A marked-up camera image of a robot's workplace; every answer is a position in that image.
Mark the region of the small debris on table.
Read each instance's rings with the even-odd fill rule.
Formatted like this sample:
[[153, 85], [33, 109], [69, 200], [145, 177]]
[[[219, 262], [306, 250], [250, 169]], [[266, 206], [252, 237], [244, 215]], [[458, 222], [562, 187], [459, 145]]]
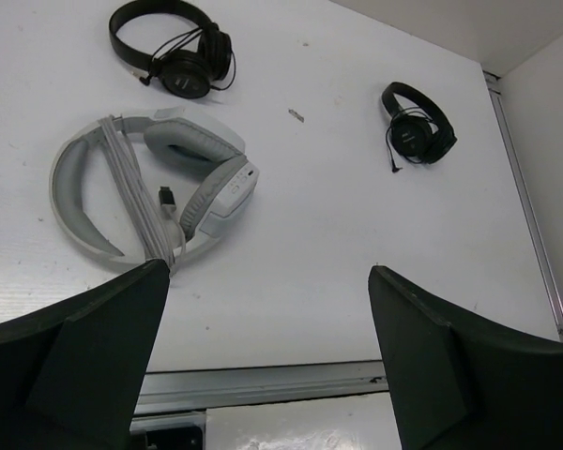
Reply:
[[290, 115], [292, 115], [297, 121], [299, 121], [300, 123], [304, 123], [305, 122], [305, 118], [303, 115], [301, 115], [300, 113], [298, 113], [296, 110], [294, 109], [288, 109], [288, 113]]

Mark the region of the black headphones left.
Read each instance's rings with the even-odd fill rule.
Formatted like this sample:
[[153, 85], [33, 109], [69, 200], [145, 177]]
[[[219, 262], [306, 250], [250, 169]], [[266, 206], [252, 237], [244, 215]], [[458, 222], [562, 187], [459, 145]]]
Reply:
[[[125, 24], [154, 14], [177, 16], [194, 27], [165, 41], [151, 54], [131, 47], [118, 36]], [[212, 90], [227, 90], [236, 80], [237, 62], [230, 36], [188, 2], [131, 1], [113, 13], [108, 30], [115, 54], [145, 73], [139, 78], [144, 85], [157, 78], [171, 94], [197, 99]]]

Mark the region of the white over-ear headphones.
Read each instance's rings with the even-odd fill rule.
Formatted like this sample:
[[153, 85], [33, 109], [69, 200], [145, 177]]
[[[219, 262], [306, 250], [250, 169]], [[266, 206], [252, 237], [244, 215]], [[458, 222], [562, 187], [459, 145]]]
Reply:
[[[135, 144], [169, 170], [197, 181], [180, 205], [171, 186], [150, 189]], [[84, 210], [86, 161], [102, 154], [143, 253], [124, 253]], [[68, 239], [94, 260], [132, 267], [164, 260], [172, 271], [214, 247], [242, 216], [259, 171], [245, 154], [244, 140], [215, 117], [193, 106], [109, 115], [66, 141], [55, 156], [49, 196], [55, 220]]]

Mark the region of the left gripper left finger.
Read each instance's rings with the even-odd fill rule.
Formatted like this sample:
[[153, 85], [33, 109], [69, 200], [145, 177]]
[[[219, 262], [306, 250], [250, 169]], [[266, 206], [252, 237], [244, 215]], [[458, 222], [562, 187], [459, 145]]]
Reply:
[[0, 323], [0, 449], [124, 449], [170, 270], [151, 260]]

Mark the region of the aluminium side rail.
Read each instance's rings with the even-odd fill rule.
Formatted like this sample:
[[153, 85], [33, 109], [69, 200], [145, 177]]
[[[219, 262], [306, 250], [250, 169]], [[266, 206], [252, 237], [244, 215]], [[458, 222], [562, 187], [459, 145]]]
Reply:
[[510, 131], [499, 83], [500, 78], [486, 70], [483, 70], [482, 73], [495, 112], [501, 138], [503, 144], [505, 145], [510, 169], [517, 187], [520, 202], [524, 210], [525, 221], [529, 229], [543, 284], [548, 295], [548, 300], [555, 320], [555, 327], [559, 335], [559, 340], [563, 342], [563, 301], [555, 283], [554, 271], [548, 258], [546, 247], [540, 232], [540, 226], [529, 196], [525, 176], [522, 171], [522, 166], [517, 155], [512, 133]]

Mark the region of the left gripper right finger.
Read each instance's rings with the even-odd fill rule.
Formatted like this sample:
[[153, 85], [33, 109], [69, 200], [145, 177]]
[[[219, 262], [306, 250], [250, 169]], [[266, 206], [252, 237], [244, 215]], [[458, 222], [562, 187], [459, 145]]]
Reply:
[[563, 449], [563, 343], [485, 319], [385, 266], [368, 278], [405, 449]]

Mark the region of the aluminium front rail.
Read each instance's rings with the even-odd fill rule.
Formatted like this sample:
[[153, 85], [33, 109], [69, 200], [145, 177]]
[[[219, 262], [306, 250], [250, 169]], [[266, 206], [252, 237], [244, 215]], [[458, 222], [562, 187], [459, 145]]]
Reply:
[[380, 360], [153, 372], [145, 375], [134, 414], [343, 398], [387, 390]]

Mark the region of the black headphones right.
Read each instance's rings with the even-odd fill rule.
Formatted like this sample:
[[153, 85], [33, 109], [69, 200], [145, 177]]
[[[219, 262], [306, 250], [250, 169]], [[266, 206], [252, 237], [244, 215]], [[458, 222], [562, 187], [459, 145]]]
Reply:
[[454, 128], [444, 112], [427, 96], [403, 82], [392, 82], [380, 97], [389, 115], [386, 145], [393, 173], [393, 153], [411, 164], [433, 165], [456, 144]]

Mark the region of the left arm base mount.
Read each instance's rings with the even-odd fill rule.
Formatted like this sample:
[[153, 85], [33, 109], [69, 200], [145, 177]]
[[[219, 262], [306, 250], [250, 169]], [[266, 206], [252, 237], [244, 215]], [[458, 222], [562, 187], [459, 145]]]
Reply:
[[204, 411], [134, 417], [126, 449], [201, 450], [205, 448]]

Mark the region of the black headphones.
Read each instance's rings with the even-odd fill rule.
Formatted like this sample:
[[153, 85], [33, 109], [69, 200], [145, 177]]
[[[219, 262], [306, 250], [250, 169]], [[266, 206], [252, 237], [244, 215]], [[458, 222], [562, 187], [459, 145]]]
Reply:
[[433, 165], [456, 144], [454, 128], [444, 112], [427, 96], [403, 82], [392, 82], [380, 97], [389, 115], [386, 145], [393, 173], [393, 153], [411, 164]]
[[[194, 27], [165, 41], [151, 54], [131, 47], [118, 36], [125, 24], [154, 14], [177, 16]], [[139, 78], [144, 85], [157, 78], [171, 94], [197, 99], [212, 90], [227, 90], [236, 80], [237, 62], [230, 36], [188, 2], [131, 1], [113, 13], [108, 30], [115, 54], [145, 73]]]

